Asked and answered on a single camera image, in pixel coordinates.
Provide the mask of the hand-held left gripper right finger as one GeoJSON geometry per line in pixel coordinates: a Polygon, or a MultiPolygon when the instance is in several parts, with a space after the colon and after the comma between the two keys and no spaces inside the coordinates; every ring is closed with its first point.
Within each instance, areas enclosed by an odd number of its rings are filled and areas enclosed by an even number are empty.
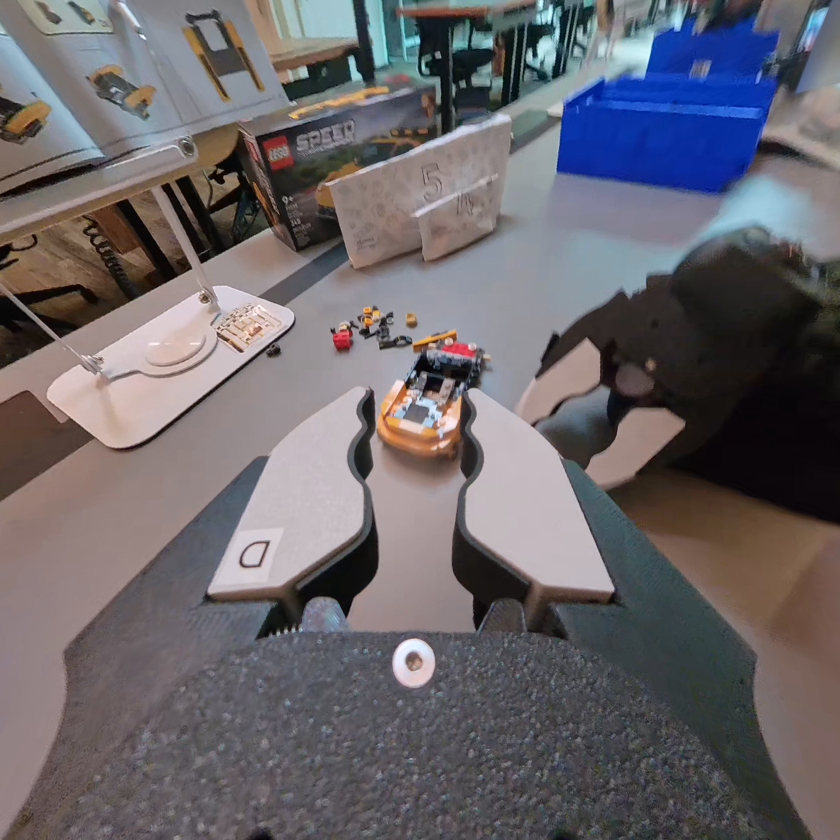
{"type": "Polygon", "coordinates": [[[474,621],[499,600],[518,602],[531,630],[556,604],[610,604],[616,586],[560,454],[476,388],[463,396],[460,433],[451,564],[474,621]]]}

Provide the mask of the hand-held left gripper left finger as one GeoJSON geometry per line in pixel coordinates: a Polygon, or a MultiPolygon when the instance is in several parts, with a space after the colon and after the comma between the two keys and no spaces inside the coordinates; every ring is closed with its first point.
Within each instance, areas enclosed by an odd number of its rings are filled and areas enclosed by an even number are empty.
{"type": "Polygon", "coordinates": [[[269,453],[206,595],[273,602],[297,623],[327,597],[345,616],[379,567],[371,489],[375,395],[357,385],[269,453]]]}

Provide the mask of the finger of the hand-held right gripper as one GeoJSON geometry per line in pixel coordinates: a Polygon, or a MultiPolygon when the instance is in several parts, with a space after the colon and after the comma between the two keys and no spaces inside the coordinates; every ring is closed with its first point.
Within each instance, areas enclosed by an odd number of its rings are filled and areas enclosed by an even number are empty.
{"type": "Polygon", "coordinates": [[[602,353],[590,339],[583,339],[531,380],[514,412],[534,426],[567,400],[592,392],[601,379],[602,353]]]}
{"type": "Polygon", "coordinates": [[[620,421],[613,442],[594,455],[585,474],[604,490],[633,480],[686,427],[666,407],[635,407],[620,421]]]}

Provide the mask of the yellow lego car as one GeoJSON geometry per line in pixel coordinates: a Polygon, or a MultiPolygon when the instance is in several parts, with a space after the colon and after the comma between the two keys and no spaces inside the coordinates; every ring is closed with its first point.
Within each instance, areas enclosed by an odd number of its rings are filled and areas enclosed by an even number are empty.
{"type": "Polygon", "coordinates": [[[452,339],[422,349],[381,402],[380,440],[419,458],[456,457],[463,396],[478,386],[489,359],[478,344],[452,339]]]}

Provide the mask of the person's right forearm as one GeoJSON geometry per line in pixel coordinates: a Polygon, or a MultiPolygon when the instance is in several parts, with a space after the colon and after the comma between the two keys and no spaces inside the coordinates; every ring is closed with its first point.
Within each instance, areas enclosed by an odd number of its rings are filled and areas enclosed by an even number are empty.
{"type": "Polygon", "coordinates": [[[814,264],[819,312],[723,426],[671,467],[839,522],[839,263],[814,264]]]}

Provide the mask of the black lego box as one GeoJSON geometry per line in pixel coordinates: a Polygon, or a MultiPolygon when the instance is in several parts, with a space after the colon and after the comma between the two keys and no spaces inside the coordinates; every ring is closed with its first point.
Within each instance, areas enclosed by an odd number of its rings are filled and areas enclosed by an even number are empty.
{"type": "Polygon", "coordinates": [[[243,168],[274,235],[301,251],[340,234],[329,184],[438,136],[435,84],[352,83],[239,124],[243,168]]]}

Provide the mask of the open lego instruction booklet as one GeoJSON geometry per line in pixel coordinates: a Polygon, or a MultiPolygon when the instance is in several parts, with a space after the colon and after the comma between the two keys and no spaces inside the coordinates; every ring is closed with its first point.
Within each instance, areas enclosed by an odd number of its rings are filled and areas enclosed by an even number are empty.
{"type": "Polygon", "coordinates": [[[245,2],[2,1],[2,193],[279,110],[245,2]]]}

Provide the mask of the sticker sheet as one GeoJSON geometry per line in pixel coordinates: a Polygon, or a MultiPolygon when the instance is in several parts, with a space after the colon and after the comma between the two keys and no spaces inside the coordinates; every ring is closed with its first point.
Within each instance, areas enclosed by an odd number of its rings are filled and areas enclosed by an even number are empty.
{"type": "Polygon", "coordinates": [[[233,350],[245,353],[258,344],[270,343],[283,333],[282,318],[263,304],[248,303],[218,318],[213,325],[217,337],[233,350]]]}

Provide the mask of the blue plastic bin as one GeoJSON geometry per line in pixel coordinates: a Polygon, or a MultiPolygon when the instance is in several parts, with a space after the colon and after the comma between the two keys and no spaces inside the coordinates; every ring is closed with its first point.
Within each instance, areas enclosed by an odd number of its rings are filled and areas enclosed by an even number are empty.
{"type": "Polygon", "coordinates": [[[598,78],[563,103],[556,171],[720,194],[750,168],[771,79],[598,78]]]}
{"type": "Polygon", "coordinates": [[[756,30],[752,18],[700,33],[685,24],[654,37],[645,75],[756,81],[779,40],[778,29],[756,30]]]}

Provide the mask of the small white printed paper bag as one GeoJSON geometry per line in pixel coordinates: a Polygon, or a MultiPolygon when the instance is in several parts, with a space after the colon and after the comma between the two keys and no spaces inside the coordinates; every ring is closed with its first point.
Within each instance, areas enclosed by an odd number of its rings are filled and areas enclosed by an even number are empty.
{"type": "Polygon", "coordinates": [[[499,174],[440,198],[413,213],[423,261],[447,257],[492,234],[501,211],[504,179],[499,174]]]}

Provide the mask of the large white printed paper bag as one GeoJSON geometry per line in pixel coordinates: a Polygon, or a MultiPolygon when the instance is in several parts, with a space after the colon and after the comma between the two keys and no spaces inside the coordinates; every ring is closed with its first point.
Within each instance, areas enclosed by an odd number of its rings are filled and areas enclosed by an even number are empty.
{"type": "Polygon", "coordinates": [[[330,181],[353,268],[421,250],[413,219],[417,209],[489,175],[499,174],[505,190],[511,131],[511,117],[497,112],[389,161],[330,181]]]}

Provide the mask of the black office chair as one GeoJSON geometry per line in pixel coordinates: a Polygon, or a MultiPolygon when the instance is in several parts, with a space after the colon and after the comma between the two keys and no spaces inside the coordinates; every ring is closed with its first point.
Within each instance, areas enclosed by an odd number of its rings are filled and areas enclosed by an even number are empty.
{"type": "Polygon", "coordinates": [[[489,68],[495,58],[491,47],[453,46],[454,20],[415,17],[418,35],[416,70],[423,78],[441,81],[441,91],[450,90],[454,110],[486,108],[490,84],[475,83],[476,74],[489,68]]]}

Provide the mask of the long wooden office table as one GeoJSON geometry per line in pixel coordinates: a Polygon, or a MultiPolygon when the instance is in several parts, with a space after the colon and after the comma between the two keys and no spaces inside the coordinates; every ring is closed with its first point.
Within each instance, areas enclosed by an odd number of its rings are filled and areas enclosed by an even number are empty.
{"type": "MultiPolygon", "coordinates": [[[[412,21],[420,17],[454,20],[454,32],[464,22],[488,22],[491,32],[502,37],[501,104],[507,106],[520,97],[529,26],[542,6],[540,1],[422,1],[405,3],[397,14],[412,21]]],[[[455,128],[454,103],[450,90],[441,91],[441,81],[439,112],[441,134],[451,132],[455,128]]]]}

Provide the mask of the brown wooden desk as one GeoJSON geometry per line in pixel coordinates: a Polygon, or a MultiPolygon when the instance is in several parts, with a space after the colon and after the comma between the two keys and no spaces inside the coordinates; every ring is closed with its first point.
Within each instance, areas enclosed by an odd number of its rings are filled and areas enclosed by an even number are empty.
{"type": "MultiPolygon", "coordinates": [[[[271,54],[270,57],[273,63],[278,64],[281,77],[284,78],[289,71],[306,67],[308,78],[296,81],[293,87],[304,88],[311,82],[314,91],[324,91],[336,85],[336,81],[328,81],[328,67],[341,65],[344,71],[349,71],[350,58],[354,56],[358,45],[351,38],[287,38],[281,40],[280,47],[280,52],[271,54]]],[[[141,169],[141,160],[137,156],[131,160],[112,164],[111,169],[128,166],[134,177],[124,177],[121,181],[111,184],[110,188],[98,197],[78,200],[70,208],[72,211],[78,211],[75,217],[71,217],[69,211],[53,212],[41,220],[41,229],[33,234],[33,237],[44,238],[47,230],[65,222],[86,222],[86,225],[90,226],[96,217],[114,217],[122,226],[129,228],[132,236],[139,241],[140,248],[154,266],[155,280],[165,283],[174,279],[177,274],[173,264],[146,227],[142,217],[131,205],[130,199],[149,192],[154,186],[165,186],[178,180],[191,181],[193,175],[221,165],[222,161],[235,152],[237,141],[238,125],[234,122],[198,134],[193,141],[195,146],[193,156],[170,164],[168,171],[153,171],[150,163],[141,169]]],[[[118,308],[152,289],[149,280],[137,286],[130,276],[125,278],[129,281],[129,285],[128,289],[122,292],[122,298],[116,298],[115,293],[107,291],[105,287],[101,287],[99,293],[96,293],[95,290],[81,283],[71,283],[56,289],[37,288],[18,293],[17,298],[27,307],[26,311],[21,311],[10,298],[2,294],[2,328],[10,333],[22,333],[25,330],[24,323],[30,322],[30,315],[35,314],[58,335],[66,335],[100,317],[106,311],[118,308]],[[91,314],[86,315],[83,322],[70,322],[48,317],[33,309],[37,303],[46,303],[48,300],[65,296],[81,297],[87,303],[91,314]]]]}

